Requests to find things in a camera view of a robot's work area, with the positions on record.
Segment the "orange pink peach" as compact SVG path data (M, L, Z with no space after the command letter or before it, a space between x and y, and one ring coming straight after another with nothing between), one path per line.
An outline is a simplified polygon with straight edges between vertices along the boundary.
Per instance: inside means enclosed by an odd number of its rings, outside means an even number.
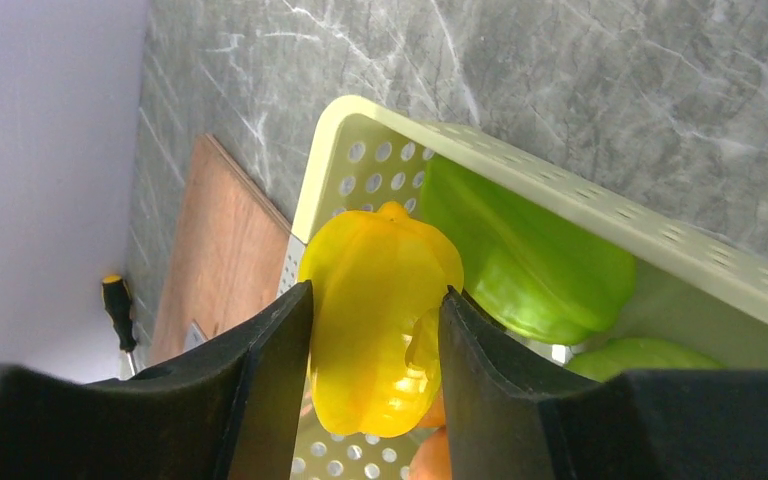
M409 480L452 480L449 441L442 391L417 424L435 431L418 447L409 465Z

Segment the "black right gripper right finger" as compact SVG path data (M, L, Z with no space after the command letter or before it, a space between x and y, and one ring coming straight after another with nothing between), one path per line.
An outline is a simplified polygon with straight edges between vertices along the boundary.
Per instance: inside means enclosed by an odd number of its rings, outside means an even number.
M439 348L457 479L768 479L768 371L595 382L502 333L455 289Z

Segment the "pale green cabbage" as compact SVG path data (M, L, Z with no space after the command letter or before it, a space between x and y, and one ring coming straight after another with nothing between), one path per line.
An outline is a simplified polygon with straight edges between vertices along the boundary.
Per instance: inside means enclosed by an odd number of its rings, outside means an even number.
M724 369L725 366L686 346L646 337L611 339L576 354L565 368L590 380L605 382L634 369Z

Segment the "yellow star fruit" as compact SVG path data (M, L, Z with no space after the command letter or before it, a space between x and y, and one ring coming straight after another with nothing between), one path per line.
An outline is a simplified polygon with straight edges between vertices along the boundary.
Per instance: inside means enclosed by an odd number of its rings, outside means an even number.
M299 278L313 288L308 373L322 426L385 438L419 426L441 388L442 300L464 286L453 243L397 202L345 211L312 237Z

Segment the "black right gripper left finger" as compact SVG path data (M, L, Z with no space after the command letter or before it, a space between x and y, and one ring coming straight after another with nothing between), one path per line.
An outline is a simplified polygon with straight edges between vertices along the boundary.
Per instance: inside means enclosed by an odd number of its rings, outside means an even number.
M128 380L0 364L0 479L286 479L313 320L309 282Z

